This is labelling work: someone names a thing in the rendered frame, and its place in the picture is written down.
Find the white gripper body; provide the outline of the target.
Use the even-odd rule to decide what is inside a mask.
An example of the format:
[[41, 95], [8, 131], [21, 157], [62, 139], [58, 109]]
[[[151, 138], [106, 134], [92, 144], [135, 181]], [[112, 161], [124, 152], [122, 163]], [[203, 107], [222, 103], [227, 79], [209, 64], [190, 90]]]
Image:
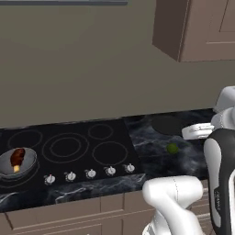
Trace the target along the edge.
[[206, 139], [213, 131], [210, 123], [199, 123], [182, 129], [182, 136], [185, 140]]

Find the green lime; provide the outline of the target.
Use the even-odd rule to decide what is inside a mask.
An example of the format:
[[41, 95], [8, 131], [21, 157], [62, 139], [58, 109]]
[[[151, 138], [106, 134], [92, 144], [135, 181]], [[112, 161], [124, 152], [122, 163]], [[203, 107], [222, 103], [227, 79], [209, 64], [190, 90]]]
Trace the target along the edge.
[[171, 154], [176, 154], [178, 152], [178, 147], [175, 143], [170, 143], [166, 146], [166, 150]]

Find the brown steak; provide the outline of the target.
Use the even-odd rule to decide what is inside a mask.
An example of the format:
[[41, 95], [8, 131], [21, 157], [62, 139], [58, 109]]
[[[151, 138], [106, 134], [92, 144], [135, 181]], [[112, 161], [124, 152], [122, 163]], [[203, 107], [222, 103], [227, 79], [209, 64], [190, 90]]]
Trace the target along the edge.
[[22, 164], [25, 156], [25, 150], [23, 148], [19, 148], [14, 150], [10, 157], [10, 162], [13, 167], [13, 171], [16, 173], [20, 170], [20, 165]]

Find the black frying pan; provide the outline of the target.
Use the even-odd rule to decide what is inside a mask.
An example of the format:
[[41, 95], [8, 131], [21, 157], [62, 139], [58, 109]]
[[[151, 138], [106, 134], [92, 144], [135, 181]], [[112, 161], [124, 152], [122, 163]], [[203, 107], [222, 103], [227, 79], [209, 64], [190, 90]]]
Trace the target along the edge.
[[172, 116], [157, 116], [151, 121], [153, 129], [163, 135], [182, 135], [182, 128], [187, 126], [187, 123], [178, 117]]

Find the narrow brown drawer front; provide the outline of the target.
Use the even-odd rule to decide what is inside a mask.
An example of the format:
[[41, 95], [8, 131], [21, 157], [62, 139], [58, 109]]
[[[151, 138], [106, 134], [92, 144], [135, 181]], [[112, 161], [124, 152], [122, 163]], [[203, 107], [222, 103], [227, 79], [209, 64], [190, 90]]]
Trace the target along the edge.
[[102, 196], [100, 198], [100, 204], [102, 213], [122, 210], [124, 207], [124, 195]]

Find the brown base cupboard door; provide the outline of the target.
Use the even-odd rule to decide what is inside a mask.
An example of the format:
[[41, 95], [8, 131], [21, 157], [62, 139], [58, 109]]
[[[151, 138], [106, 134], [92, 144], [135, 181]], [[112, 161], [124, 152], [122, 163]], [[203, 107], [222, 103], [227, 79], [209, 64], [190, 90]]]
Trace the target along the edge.
[[17, 232], [14, 235], [102, 235], [102, 225], [95, 224], [84, 227], [60, 227], [51, 229], [38, 229], [27, 232]]
[[150, 209], [105, 218], [102, 221], [102, 235], [142, 235], [153, 214], [154, 210]]

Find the black glass hob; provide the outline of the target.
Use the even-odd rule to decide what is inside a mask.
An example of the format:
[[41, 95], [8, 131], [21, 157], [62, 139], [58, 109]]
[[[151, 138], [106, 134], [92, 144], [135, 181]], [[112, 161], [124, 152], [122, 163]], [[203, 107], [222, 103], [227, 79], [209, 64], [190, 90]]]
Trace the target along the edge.
[[[27, 174], [18, 178], [0, 178], [0, 194], [142, 172], [128, 128], [121, 118], [0, 129], [0, 155], [19, 148], [34, 150], [37, 162]], [[125, 171], [124, 166], [129, 163], [135, 166], [133, 173]], [[105, 169], [109, 166], [116, 169], [115, 175], [106, 174]], [[96, 171], [93, 179], [85, 175], [90, 169]], [[72, 182], [65, 180], [65, 174], [69, 172], [76, 174]], [[44, 183], [49, 174], [55, 176], [52, 185]]]

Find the wide brown drawer front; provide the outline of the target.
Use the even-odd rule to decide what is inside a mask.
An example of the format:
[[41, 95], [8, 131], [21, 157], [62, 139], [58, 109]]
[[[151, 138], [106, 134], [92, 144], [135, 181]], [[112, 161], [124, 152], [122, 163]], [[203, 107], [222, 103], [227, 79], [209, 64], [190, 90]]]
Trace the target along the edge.
[[13, 229], [23, 229], [39, 224], [90, 216], [99, 212], [100, 199], [92, 198], [52, 206], [6, 212], [6, 217]]

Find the grey frying pan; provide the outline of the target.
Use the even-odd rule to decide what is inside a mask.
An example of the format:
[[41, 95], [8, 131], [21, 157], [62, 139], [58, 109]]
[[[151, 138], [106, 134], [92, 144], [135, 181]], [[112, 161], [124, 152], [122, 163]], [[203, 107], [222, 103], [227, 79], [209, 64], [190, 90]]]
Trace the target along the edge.
[[24, 174], [27, 174], [29, 170], [36, 164], [37, 153], [30, 148], [25, 148], [24, 160], [19, 166], [19, 171], [15, 173], [10, 162], [10, 157], [14, 151], [15, 149], [11, 149], [0, 155], [0, 178], [18, 178]]

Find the brown wall cupboard door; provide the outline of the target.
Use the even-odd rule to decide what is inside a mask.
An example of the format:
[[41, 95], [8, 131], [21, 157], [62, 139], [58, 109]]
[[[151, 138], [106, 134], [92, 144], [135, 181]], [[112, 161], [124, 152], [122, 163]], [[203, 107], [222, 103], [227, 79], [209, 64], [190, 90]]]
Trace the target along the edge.
[[181, 62], [235, 60], [235, 0], [192, 0]]

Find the brown wall cupboard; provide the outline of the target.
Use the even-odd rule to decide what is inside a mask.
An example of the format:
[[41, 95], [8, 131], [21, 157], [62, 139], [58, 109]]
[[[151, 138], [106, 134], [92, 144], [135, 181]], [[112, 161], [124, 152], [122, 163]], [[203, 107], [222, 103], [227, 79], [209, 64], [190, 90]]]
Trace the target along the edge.
[[192, 0], [156, 0], [152, 44], [180, 62]]

